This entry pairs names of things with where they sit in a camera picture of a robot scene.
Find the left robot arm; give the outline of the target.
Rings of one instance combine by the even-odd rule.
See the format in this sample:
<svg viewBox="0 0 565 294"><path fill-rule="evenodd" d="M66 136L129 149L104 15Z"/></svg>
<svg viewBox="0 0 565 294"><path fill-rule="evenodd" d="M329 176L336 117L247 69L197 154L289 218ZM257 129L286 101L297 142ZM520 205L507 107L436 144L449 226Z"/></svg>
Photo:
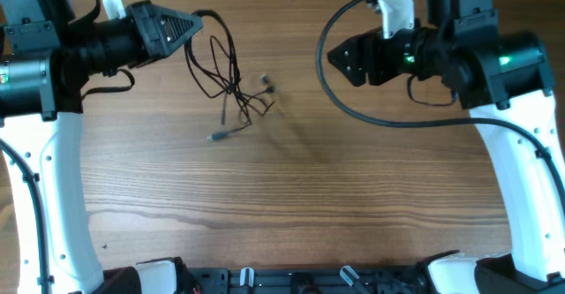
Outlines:
<svg viewBox="0 0 565 294"><path fill-rule="evenodd" d="M1 0L1 151L19 234L21 293L199 293L179 258L105 270L88 228L80 175L87 82L174 54L201 28L150 1Z"/></svg>

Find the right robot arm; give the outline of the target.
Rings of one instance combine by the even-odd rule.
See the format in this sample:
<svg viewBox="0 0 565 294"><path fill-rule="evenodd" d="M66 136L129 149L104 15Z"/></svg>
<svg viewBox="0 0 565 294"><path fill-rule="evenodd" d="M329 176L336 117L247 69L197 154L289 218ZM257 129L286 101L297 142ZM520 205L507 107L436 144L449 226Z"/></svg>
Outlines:
<svg viewBox="0 0 565 294"><path fill-rule="evenodd" d="M554 78L546 49L530 32L501 34L493 0L426 0L422 26L413 0L359 0L380 27L331 50L354 86L399 75L441 79L466 111L448 124L477 128L491 158L510 227L509 253L444 253L423 266L431 293L561 293L564 290L564 156Z"/></svg>

